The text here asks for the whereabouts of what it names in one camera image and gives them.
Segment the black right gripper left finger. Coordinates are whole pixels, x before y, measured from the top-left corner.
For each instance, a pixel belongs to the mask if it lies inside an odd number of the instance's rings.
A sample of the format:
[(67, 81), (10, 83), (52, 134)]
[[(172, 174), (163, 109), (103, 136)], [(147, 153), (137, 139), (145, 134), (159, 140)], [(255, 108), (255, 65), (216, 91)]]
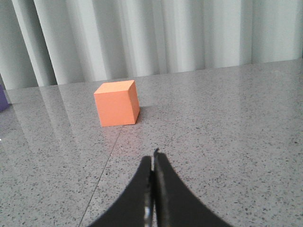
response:
[(153, 218), (152, 158), (144, 156), (130, 183), (91, 227), (151, 227)]

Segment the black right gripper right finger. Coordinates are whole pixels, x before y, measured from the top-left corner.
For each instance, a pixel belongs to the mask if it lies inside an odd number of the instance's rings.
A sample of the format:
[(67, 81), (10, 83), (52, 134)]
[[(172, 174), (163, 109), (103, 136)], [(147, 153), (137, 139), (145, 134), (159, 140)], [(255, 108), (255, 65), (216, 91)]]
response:
[(166, 154), (155, 149), (154, 169), (148, 182), (148, 226), (156, 209), (159, 227), (229, 227), (182, 182)]

